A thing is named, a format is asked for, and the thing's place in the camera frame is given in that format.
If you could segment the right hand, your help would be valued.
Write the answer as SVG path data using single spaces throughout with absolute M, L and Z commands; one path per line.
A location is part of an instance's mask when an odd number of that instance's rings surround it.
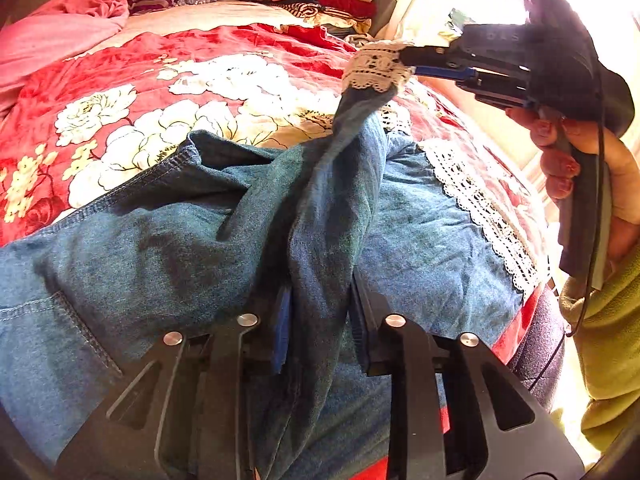
M 577 177 L 585 172 L 585 163 L 561 150 L 561 140 L 587 155 L 599 153 L 598 125 L 563 118 L 558 122 L 542 119 L 532 110 L 508 108 L 506 116 L 527 129 L 542 151 L 540 166 L 546 177 L 547 193 L 552 200 L 564 200 L 573 193 Z M 625 144 L 608 129 L 603 130 L 604 160 L 612 185 L 612 213 L 620 221 L 639 224 L 639 166 Z

